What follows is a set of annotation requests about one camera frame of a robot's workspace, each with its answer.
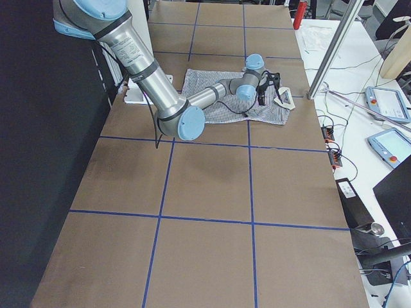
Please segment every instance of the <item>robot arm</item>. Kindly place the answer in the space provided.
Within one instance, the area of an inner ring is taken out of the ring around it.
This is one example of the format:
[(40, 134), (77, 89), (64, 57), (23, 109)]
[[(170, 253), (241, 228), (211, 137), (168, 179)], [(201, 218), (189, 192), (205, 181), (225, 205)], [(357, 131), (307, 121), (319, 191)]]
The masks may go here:
[(165, 135), (182, 140), (196, 139), (204, 129), (203, 109), (229, 94), (240, 99), (254, 97), (265, 82), (264, 61), (250, 55), (242, 78), (220, 80), (186, 98), (177, 93), (158, 62), (132, 26), (127, 0), (53, 0), (56, 30), (64, 35), (107, 43), (153, 104), (157, 127)]

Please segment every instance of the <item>white table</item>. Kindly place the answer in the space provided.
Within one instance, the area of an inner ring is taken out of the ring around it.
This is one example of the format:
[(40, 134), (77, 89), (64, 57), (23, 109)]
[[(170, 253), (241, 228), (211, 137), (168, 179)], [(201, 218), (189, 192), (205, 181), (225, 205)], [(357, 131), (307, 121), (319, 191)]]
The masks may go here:
[[(324, 27), (330, 28), (331, 30), (325, 30), (323, 39), (321, 40), (324, 44), (324, 38), (331, 40), (339, 21), (322, 21), (322, 20), (310, 20), (304, 19), (300, 30), (296, 31), (297, 41), (299, 43), (300, 52), (302, 59), (304, 61), (304, 66), (306, 68), (306, 74), (308, 81), (311, 82), (314, 79), (316, 70), (320, 66), (322, 59), (324, 58), (326, 49), (320, 50), (307, 50), (306, 44), (303, 36), (306, 38), (309, 34), (312, 34), (310, 27)], [(366, 30), (360, 22), (355, 22), (351, 27), (347, 38), (345, 39), (340, 51), (338, 52), (337, 59), (334, 61), (331, 67), (348, 67), (356, 66), (362, 62), (366, 62), (373, 57), (378, 55), (378, 51), (375, 48), (372, 40), (368, 36)], [(382, 64), (380, 56), (377, 56), (374, 60), (369, 63), (360, 65), (359, 67), (344, 69), (344, 70), (330, 70), (326, 76), (325, 81), (329, 84), (331, 90), (335, 90), (342, 93), (348, 92), (362, 92), (364, 88), (368, 86), (375, 86), (378, 76), (379, 68)], [(389, 80), (382, 78), (378, 79), (378, 85), (386, 83)], [(383, 87), (389, 89), (400, 90), (396, 81), (388, 82)], [(358, 103), (365, 104), (365, 96), (363, 94), (350, 94), (346, 95), (349, 99), (356, 101), (358, 98)], [(333, 118), (334, 122), (337, 124), (345, 124), (345, 121), (337, 117), (333, 117), (328, 114), (326, 110), (326, 103), (328, 110), (338, 116), (348, 118), (352, 109), (352, 105), (341, 101), (340, 99), (334, 97), (331, 94), (327, 95), (326, 100), (323, 94), (317, 94), (315, 98), (315, 106), (318, 110), (323, 110), (326, 115)], [(317, 111), (318, 115), (323, 114), (321, 111)], [(320, 123), (322, 123), (324, 117), (319, 118)], [(391, 239), (396, 239), (391, 226), (389, 225), (387, 219), (385, 218), (372, 188), (380, 182), (387, 174), (390, 173), (391, 168), (384, 163), (379, 156), (371, 149), (366, 141), (366, 138), (374, 135), (375, 133), (382, 132), (384, 129), (389, 128), (388, 125), (381, 125), (381, 122), (375, 121), (371, 115), (367, 112), (355, 108), (353, 113), (349, 118), (349, 124), (344, 136), (344, 149), (343, 155), (350, 158), (358, 168), (358, 176), (352, 185), (357, 191), (359, 197), (364, 202), (371, 216), (374, 218), (375, 222), (383, 225), (385, 233), (383, 236), (387, 236)], [(336, 142), (341, 146), (343, 145), (343, 126), (337, 126), (335, 128), (335, 139)], [(347, 177), (349, 180), (355, 175), (355, 168), (350, 162), (343, 158), (343, 167), (338, 168), (335, 171), (335, 179)], [(384, 296), (388, 293), (390, 285), (377, 286), (374, 287), (368, 283), (366, 277), (363, 277), (364, 287), (367, 293), (367, 298), (369, 301), (370, 308), (381, 307)], [(379, 297), (372, 297), (371, 294), (378, 295)], [(389, 300), (388, 307), (396, 308), (409, 308), (411, 307), (411, 287), (396, 285)]]

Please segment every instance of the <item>red can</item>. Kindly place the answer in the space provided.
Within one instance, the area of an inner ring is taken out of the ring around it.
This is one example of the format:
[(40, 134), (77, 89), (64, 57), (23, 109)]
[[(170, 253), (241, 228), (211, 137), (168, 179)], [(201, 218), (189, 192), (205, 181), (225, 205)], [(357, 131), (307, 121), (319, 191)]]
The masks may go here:
[(298, 4), (297, 8), (297, 13), (295, 14), (294, 17), (294, 30), (298, 30), (301, 25), (302, 18), (304, 17), (304, 14), (306, 13), (307, 9), (307, 1), (306, 0), (301, 0), (300, 3)]

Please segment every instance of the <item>screen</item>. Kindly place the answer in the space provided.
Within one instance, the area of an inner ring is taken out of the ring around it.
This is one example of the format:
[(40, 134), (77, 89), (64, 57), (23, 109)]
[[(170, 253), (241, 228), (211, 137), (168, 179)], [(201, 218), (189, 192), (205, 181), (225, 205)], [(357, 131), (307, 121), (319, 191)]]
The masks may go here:
[(380, 114), (386, 117), (398, 117), (400, 119), (405, 119), (405, 115), (396, 92), (374, 89), (374, 96), (377, 100)]
[(375, 138), (388, 152), (397, 156), (403, 162), (411, 155), (411, 144), (395, 131), (385, 133)]

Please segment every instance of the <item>blue joint cap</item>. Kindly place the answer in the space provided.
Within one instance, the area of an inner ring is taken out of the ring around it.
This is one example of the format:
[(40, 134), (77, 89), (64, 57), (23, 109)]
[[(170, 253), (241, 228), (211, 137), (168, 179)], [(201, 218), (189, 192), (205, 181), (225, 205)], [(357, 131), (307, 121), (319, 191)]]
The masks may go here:
[(101, 21), (114, 21), (127, 11), (127, 0), (73, 0), (87, 15)]
[(206, 116), (201, 108), (188, 107), (180, 116), (178, 133), (181, 140), (194, 140), (204, 130)]
[(53, 22), (54, 22), (54, 28), (56, 29), (56, 31), (61, 34), (68, 35), (70, 37), (78, 37), (80, 39), (84, 39), (84, 38), (87, 40), (95, 39), (93, 35), (88, 31), (79, 30), (77, 28), (68, 26), (66, 24), (62, 24), (61, 22), (58, 22), (55, 19), (53, 19)]
[(237, 88), (236, 95), (242, 101), (250, 101), (253, 99), (256, 89), (252, 85), (240, 85)]
[(245, 67), (247, 69), (260, 69), (264, 67), (263, 57), (257, 53), (249, 55), (245, 60)]

